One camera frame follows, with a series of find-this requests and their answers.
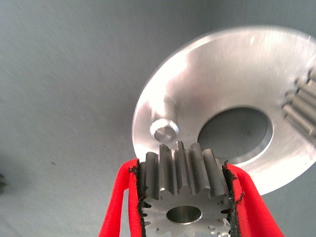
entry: gear teeth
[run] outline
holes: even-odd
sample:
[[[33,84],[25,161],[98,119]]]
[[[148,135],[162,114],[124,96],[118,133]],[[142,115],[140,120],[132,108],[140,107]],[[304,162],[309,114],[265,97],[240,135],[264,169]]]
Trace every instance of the gear teeth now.
[[[227,186],[223,185],[223,182],[225,182],[223,172],[220,171],[221,167],[219,166],[219,163],[216,162],[213,152],[210,149],[207,149],[203,151],[202,154],[207,177],[212,187],[212,197],[221,195],[228,196],[229,191]]]
[[[138,192],[145,197],[141,205],[146,229],[157,228],[159,235],[185,232],[194,236],[196,231],[210,233],[210,225],[223,225],[218,220],[227,218],[221,211],[229,208],[229,192],[211,150],[202,152],[199,143],[185,149],[181,141],[175,150],[160,145],[159,156],[147,153],[139,169]],[[168,212],[180,206],[195,207],[203,216],[188,216],[187,222],[171,221]]]
[[[176,183],[174,181],[174,162],[171,159],[171,150],[165,144],[160,145],[159,148],[159,192],[169,191],[170,193],[174,193],[173,187]]]
[[[158,155],[153,152],[146,154],[145,187],[147,197],[159,200]]]
[[[181,189],[189,188],[190,189],[190,179],[188,171],[188,161],[186,156],[186,151],[183,146],[183,142],[178,141],[176,143],[177,149],[174,152],[175,159],[175,168],[176,168],[176,177],[177,177],[177,188],[178,193]]]
[[[193,143],[190,146],[189,158],[191,163],[192,173],[194,174],[194,191],[195,194],[199,193],[202,189],[210,189],[210,183],[207,177],[205,164],[203,161],[203,154],[199,143]]]

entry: gray surface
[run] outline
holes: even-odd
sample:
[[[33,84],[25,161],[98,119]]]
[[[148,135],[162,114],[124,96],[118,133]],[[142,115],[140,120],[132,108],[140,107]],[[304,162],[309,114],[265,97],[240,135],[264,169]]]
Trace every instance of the gray surface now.
[[[222,27],[277,24],[315,37],[315,11],[311,0],[0,1],[0,236],[96,236],[159,63]],[[315,171],[264,196],[286,236],[316,231]],[[123,224],[128,236],[127,214]]]

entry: metal part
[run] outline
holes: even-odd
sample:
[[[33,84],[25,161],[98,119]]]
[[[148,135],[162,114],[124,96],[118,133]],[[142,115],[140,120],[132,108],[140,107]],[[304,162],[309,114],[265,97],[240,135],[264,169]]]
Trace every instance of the metal part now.
[[[151,101],[152,124],[150,133],[159,142],[173,141],[179,132],[176,105],[171,99],[154,98]]]
[[[210,227],[211,234],[212,235],[217,235],[217,237],[230,237],[230,229],[231,229],[231,224],[224,219],[224,224],[222,226],[214,226]]]
[[[174,101],[177,140],[187,147],[198,140],[203,126],[217,114],[232,108],[253,108],[267,116],[271,135],[263,148],[259,143],[229,160],[249,173],[261,195],[282,187],[316,161],[313,144],[284,122],[280,109],[284,93],[294,89],[296,78],[314,65],[315,40],[291,29],[236,28],[197,39],[167,59],[144,88],[132,127],[137,157],[144,161],[148,151],[159,151],[160,142],[149,131],[153,99]],[[175,148],[172,142],[166,144]],[[216,147],[212,149],[218,156]]]
[[[182,142],[176,146],[170,150],[160,145],[159,155],[149,152],[146,162],[140,163],[145,228],[172,236],[227,232],[223,226],[227,214],[221,211],[230,208],[229,191],[221,165],[210,149],[202,152],[199,143],[187,150]]]
[[[316,85],[315,71],[307,79],[297,80],[298,90],[287,93],[288,104],[283,107],[287,120],[313,145],[316,145]]]

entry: metal gear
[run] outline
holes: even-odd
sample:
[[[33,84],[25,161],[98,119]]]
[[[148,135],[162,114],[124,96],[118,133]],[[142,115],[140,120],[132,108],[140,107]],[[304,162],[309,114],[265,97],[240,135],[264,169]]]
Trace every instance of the metal gear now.
[[[199,143],[187,150],[182,142],[174,150],[160,145],[159,155],[147,153],[140,163],[138,188],[145,196],[145,229],[194,236],[224,227],[227,214],[222,211],[230,208],[227,184],[212,151],[202,151]]]
[[[222,226],[213,226],[210,227],[211,234],[216,235],[217,237],[231,237],[229,231],[231,230],[231,224],[224,219],[224,224]]]

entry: gear tooth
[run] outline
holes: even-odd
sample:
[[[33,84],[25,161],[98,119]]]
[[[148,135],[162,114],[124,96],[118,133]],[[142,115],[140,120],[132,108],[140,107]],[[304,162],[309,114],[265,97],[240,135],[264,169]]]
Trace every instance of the gear tooth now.
[[[171,150],[162,144],[159,149],[159,191],[168,190],[173,194],[173,183]]]
[[[150,206],[155,205],[158,202],[155,198],[147,197],[143,200],[145,203],[149,204]]]
[[[159,200],[158,155],[153,152],[146,154],[145,185],[146,196]]]
[[[203,160],[202,150],[199,143],[193,143],[190,146],[190,163],[193,168],[194,174],[194,187],[195,193],[198,193],[201,189],[210,189],[210,183],[208,180],[205,164]]]
[[[188,174],[188,162],[186,151],[183,146],[183,142],[178,141],[176,143],[175,150],[175,167],[177,173],[178,189],[179,191],[183,186],[190,187],[190,179]]]
[[[208,180],[211,185],[212,196],[228,195],[228,188],[224,179],[222,167],[214,158],[213,152],[210,149],[207,149],[202,153]]]
[[[180,195],[184,195],[184,196],[188,196],[191,195],[191,189],[189,186],[182,186],[182,188],[180,189]]]
[[[162,198],[162,200],[168,199],[168,198],[173,198],[172,193],[169,192],[168,190],[161,190],[159,194],[160,194],[160,197]]]

